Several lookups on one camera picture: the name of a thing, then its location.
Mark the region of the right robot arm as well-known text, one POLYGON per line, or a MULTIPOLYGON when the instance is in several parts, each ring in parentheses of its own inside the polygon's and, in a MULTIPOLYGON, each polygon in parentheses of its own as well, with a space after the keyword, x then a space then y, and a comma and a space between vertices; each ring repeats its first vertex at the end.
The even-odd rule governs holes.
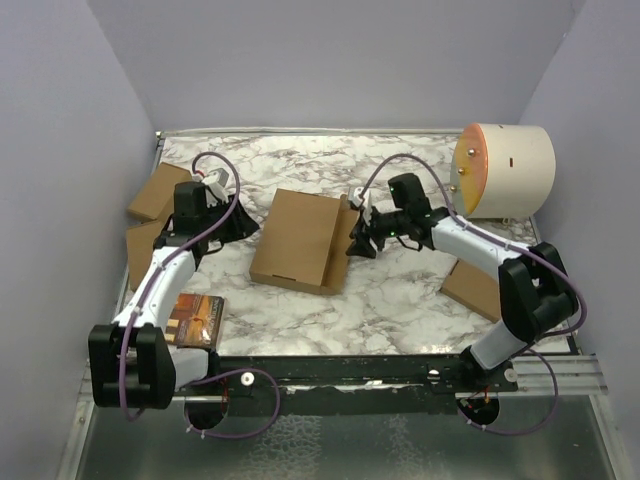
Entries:
POLYGON ((379 211, 364 188, 350 189, 348 200, 359 217, 347 255, 375 258, 387 240, 395 239, 411 250, 453 255, 498 284, 499 321, 460 355, 459 378, 467 389, 486 388, 496 369, 576 313, 577 295, 551 244, 511 243, 463 224, 446 208, 431 206, 414 174, 398 175, 388 186, 395 205, 391 212, 379 211))

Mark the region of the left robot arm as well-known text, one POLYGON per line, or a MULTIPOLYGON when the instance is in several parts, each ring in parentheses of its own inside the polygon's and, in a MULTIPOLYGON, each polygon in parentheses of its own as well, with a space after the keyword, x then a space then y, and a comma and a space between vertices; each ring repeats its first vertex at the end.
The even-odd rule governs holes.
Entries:
POLYGON ((246 239, 259 226, 238 193, 227 193, 217 181, 179 183, 173 201, 174 212, 154 239, 150 266, 134 296, 110 324, 96 325, 89 334, 92 392, 99 407, 165 409, 183 386, 206 395, 220 385, 210 348, 171 348, 165 329, 210 243, 246 239))

